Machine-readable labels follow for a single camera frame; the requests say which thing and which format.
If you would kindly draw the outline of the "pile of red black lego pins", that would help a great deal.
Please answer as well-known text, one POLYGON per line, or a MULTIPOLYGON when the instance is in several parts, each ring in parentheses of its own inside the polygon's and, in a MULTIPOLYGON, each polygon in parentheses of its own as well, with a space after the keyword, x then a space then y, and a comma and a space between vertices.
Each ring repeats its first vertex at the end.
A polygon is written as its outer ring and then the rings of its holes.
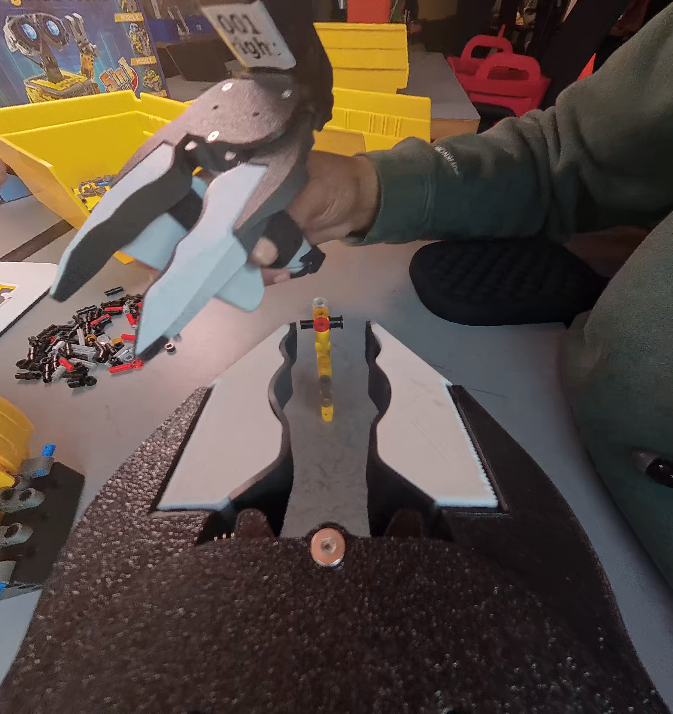
POLYGON ((19 382, 64 383, 73 390, 97 385, 99 370, 110 376, 145 366, 136 353, 142 293, 107 298, 75 310, 63 324, 50 324, 28 337, 27 355, 16 362, 19 382))

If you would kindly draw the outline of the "blue lego set box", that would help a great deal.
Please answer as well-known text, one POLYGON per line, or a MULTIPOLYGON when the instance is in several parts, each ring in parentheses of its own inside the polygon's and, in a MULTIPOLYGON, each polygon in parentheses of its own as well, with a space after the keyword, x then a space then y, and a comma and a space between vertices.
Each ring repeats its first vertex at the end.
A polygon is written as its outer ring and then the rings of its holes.
POLYGON ((148 1, 0 1, 0 109, 132 91, 169 98, 148 1))

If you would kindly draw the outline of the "yellow lego model black base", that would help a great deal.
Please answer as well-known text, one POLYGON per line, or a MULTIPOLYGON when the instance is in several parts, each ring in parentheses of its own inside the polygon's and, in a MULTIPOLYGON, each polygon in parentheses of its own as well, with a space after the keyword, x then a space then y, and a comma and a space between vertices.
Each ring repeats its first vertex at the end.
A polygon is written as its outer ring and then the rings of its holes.
POLYGON ((29 449, 33 427, 0 397, 0 602, 43 587, 73 529, 84 477, 29 449))

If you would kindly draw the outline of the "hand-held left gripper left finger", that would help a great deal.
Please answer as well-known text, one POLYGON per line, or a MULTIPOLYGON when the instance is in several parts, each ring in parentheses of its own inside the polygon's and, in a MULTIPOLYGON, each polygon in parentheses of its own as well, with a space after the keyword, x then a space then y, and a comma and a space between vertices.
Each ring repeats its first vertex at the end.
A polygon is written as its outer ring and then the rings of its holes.
POLYGON ((210 385, 158 511, 285 511, 294 484, 289 423, 296 323, 279 326, 210 385))

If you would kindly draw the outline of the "red plastic handled carrier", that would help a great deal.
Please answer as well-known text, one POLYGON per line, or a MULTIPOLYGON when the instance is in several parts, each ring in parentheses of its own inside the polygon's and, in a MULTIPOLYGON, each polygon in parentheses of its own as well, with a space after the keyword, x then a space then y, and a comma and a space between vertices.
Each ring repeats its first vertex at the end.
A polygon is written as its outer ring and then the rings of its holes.
POLYGON ((460 56, 447 57, 451 70, 457 75, 474 76, 480 66, 493 53, 511 54, 513 47, 502 36, 479 34, 468 40, 460 56))

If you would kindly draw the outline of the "heap of dark grey lego parts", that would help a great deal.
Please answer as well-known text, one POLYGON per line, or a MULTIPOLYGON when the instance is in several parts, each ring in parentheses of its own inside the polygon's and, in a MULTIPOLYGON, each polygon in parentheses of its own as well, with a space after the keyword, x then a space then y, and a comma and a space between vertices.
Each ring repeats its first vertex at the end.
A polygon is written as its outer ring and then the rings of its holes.
POLYGON ((84 208, 91 213, 98 202, 110 190, 114 178, 113 175, 109 174, 83 181, 74 187, 74 195, 81 201, 84 208))

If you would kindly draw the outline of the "yellow parts bin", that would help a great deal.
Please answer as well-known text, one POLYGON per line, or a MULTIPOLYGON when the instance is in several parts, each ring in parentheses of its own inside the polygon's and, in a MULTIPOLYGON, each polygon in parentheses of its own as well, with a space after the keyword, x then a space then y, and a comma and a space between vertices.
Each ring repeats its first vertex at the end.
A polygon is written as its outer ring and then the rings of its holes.
POLYGON ((118 91, 0 109, 0 158, 68 225, 51 227, 1 261, 23 261, 80 228, 90 209, 74 190, 99 176, 118 174, 147 138, 190 103, 118 91))
POLYGON ((339 89, 395 94, 409 80, 404 23, 316 22, 314 29, 339 89))
POLYGON ((393 148, 406 138, 431 141, 428 97, 333 88, 332 119, 314 149, 341 156, 393 148))

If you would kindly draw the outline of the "person's green sweatshirt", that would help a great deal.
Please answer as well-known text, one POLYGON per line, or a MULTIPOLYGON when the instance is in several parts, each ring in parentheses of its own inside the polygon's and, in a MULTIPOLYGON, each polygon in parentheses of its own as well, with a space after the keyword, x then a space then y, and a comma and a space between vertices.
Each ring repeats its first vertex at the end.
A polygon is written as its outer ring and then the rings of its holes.
POLYGON ((564 337, 561 374, 596 472, 673 590, 673 210, 564 337))

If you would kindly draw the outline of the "red office chair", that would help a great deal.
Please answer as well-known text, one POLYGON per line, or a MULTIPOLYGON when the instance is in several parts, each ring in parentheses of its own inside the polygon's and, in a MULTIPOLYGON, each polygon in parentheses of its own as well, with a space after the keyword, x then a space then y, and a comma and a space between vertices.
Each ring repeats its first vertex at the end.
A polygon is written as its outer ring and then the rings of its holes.
POLYGON ((501 106, 520 117, 541 105, 550 84, 535 58, 501 51, 483 60, 466 93, 473 103, 501 106))

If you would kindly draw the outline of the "white rounded board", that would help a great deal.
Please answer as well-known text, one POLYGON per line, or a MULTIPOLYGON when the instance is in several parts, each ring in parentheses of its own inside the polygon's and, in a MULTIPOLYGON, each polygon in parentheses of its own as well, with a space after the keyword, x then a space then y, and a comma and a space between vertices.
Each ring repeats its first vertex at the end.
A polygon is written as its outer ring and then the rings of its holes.
POLYGON ((0 281, 18 285, 0 309, 0 336, 44 298, 56 275, 54 263, 0 261, 0 281))

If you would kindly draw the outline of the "person's right hand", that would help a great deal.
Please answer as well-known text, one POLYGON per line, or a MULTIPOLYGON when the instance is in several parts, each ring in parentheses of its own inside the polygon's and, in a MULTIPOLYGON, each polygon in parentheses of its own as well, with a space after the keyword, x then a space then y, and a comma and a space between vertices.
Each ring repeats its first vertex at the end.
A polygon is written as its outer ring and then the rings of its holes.
POLYGON ((379 178, 368 157, 311 151, 306 173, 287 212, 310 245, 365 237, 380 207, 379 178))

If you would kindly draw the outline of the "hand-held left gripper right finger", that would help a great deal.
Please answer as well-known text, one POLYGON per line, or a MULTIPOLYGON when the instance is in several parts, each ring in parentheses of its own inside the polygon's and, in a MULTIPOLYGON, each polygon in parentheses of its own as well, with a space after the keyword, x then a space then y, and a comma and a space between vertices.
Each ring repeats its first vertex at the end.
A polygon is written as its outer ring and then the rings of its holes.
POLYGON ((454 384, 383 326, 368 322, 368 396, 377 409, 377 466, 435 506, 498 509, 483 459, 457 407, 454 384))

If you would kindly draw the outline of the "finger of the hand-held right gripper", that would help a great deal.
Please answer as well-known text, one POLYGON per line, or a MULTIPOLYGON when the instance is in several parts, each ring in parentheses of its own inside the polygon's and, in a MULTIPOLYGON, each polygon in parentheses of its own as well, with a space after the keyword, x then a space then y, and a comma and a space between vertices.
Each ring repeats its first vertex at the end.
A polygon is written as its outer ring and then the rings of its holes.
POLYGON ((198 222, 184 236, 176 219, 163 216, 135 238, 134 258, 161 271, 144 293, 135 343, 140 359, 150 360, 213 298, 243 311, 260 305, 260 269, 248 265, 250 250, 233 226, 266 170, 242 164, 214 178, 198 222))
POLYGON ((155 219, 171 215, 189 230, 196 223, 194 164, 184 145, 139 151, 91 212, 57 266, 50 296, 64 302, 123 251, 155 219))

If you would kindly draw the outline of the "yellow lego beam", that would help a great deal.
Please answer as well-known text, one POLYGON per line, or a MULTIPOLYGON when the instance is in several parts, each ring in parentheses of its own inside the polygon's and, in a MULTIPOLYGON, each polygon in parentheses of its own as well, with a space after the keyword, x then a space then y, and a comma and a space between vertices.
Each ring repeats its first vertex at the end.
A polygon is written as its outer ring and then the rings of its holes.
POLYGON ((299 328, 303 331, 311 331, 314 334, 314 347, 316 354, 317 373, 319 377, 319 393, 321 403, 322 420, 329 423, 334 417, 334 403, 332 399, 332 342, 331 333, 334 329, 342 329, 344 321, 342 316, 332 316, 329 312, 331 329, 328 333, 318 334, 313 329, 312 318, 301 320, 299 328))

